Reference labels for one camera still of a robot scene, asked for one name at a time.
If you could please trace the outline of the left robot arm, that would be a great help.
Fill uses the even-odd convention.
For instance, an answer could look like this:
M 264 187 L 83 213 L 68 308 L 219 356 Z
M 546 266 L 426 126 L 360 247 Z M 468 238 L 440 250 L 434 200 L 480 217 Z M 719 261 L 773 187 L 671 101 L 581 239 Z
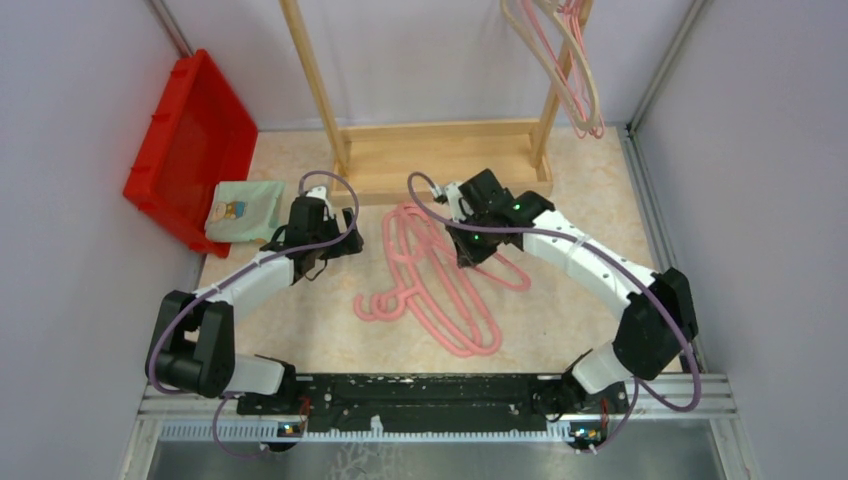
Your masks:
M 238 353 L 236 323 L 269 298 L 302 280 L 315 280 L 336 258 L 362 252 L 361 206 L 334 214 L 324 187 L 300 193 L 288 221 L 245 265 L 192 292 L 174 290 L 161 301 L 145 373 L 166 395 L 260 395 L 277 414 L 300 399 L 295 367 L 282 360 Z

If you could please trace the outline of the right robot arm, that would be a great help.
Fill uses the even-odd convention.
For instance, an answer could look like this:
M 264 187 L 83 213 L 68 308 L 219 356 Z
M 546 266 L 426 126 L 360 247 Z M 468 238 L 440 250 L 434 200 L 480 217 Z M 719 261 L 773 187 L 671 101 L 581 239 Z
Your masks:
M 590 411 L 614 383 L 655 379 L 698 334 L 687 277 L 626 260 L 582 232 L 535 191 L 518 196 L 484 169 L 471 179 L 432 188 L 450 208 L 446 229 L 462 267 L 476 266 L 504 244 L 561 269 L 599 298 L 619 321 L 614 338 L 590 350 L 563 375 L 563 398 Z

